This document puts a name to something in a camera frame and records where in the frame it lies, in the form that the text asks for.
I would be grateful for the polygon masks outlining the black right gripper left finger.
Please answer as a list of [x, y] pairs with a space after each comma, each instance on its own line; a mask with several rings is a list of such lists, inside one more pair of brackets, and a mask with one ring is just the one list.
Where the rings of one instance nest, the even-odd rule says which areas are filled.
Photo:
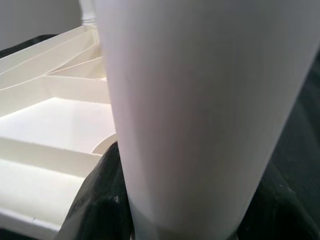
[[129, 240], [134, 232], [117, 142], [83, 181], [58, 232], [60, 240]]

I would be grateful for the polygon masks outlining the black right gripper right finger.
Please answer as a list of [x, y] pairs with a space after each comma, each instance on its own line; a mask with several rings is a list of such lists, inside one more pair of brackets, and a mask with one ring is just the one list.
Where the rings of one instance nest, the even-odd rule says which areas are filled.
[[318, 240], [320, 227], [271, 162], [237, 230], [237, 237], [239, 240]]

